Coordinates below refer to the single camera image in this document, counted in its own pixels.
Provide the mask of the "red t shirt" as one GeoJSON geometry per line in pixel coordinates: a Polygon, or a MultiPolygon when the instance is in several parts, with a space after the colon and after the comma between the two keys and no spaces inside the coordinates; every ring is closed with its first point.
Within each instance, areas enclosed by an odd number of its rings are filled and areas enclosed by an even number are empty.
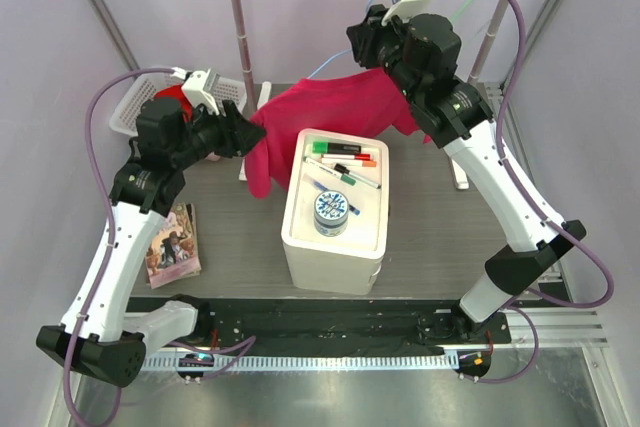
{"type": "Polygon", "coordinates": [[[161,98],[171,98],[177,100],[183,111],[183,118],[185,121],[191,121],[193,117],[193,106],[187,99],[186,95],[182,90],[181,85],[173,85],[171,87],[167,87],[159,92],[157,92],[153,99],[161,99],[161,98]]]}

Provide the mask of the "pink t shirt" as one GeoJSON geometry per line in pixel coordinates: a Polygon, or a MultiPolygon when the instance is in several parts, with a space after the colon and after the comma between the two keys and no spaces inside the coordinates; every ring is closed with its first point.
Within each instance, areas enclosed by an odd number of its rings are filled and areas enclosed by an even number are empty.
{"type": "Polygon", "coordinates": [[[382,69],[330,80],[302,79],[252,117],[266,136],[245,157],[251,195],[262,199],[272,184],[287,189],[297,137],[304,129],[374,138],[389,127],[409,136],[419,130],[409,104],[382,69]]]}

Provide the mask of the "blue wire hanger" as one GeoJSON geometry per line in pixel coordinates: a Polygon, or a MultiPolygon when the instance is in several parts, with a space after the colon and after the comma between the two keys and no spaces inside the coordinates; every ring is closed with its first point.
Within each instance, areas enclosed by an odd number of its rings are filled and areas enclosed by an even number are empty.
{"type": "MultiPolygon", "coordinates": [[[[368,0],[365,6],[365,13],[368,11],[368,9],[373,5],[375,0],[368,0]]],[[[339,59],[342,56],[345,56],[346,54],[350,53],[351,50],[350,49],[346,49],[340,52],[337,52],[335,54],[333,54],[332,56],[328,57],[322,64],[320,64],[314,71],[312,71],[306,78],[307,79],[313,79],[314,77],[316,77],[318,74],[320,74],[327,66],[329,66],[332,62],[334,62],[335,60],[339,59]]]]}

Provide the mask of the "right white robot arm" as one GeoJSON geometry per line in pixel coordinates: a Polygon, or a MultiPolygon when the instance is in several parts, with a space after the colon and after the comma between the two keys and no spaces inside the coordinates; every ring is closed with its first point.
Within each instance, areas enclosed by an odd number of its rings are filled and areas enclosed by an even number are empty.
{"type": "Polygon", "coordinates": [[[476,87],[456,75],[462,42],[448,19],[419,14],[403,20],[377,4],[346,33],[356,63],[384,71],[418,127],[465,171],[504,231],[506,246],[486,261],[482,277],[450,314],[434,324],[444,327],[450,340],[477,341],[496,311],[572,245],[536,215],[508,175],[508,150],[496,136],[491,108],[476,87]]]}

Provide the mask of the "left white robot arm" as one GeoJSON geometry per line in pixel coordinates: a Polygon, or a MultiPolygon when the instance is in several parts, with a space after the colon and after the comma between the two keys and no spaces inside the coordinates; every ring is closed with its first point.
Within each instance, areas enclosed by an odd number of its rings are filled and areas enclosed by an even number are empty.
{"type": "Polygon", "coordinates": [[[131,155],[116,173],[107,224],[87,276],[57,325],[40,329],[36,345],[66,372],[124,388],[145,357],[173,341],[205,344],[213,332],[209,304],[176,295],[127,323],[133,284],[179,192],[184,172],[210,154],[243,157],[263,138],[263,127],[226,100],[219,114],[200,104],[186,112],[179,100],[145,102],[136,119],[131,155]]]}

